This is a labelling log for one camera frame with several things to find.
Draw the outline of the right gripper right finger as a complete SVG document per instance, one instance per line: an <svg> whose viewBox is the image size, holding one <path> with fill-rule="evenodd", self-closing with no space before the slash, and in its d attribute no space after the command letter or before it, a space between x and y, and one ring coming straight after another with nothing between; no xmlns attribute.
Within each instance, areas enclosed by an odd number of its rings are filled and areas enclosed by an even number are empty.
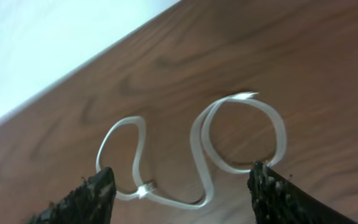
<svg viewBox="0 0 358 224"><path fill-rule="evenodd" d="M252 166L247 186L257 224L356 224L261 162Z"/></svg>

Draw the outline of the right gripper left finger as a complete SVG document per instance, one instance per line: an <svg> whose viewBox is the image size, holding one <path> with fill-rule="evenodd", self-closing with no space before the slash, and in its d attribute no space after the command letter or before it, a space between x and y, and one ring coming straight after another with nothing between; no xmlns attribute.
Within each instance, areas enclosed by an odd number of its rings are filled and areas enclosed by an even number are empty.
<svg viewBox="0 0 358 224"><path fill-rule="evenodd" d="M116 197L114 173L104 168L72 190L58 203L34 215L36 224L109 224Z"/></svg>

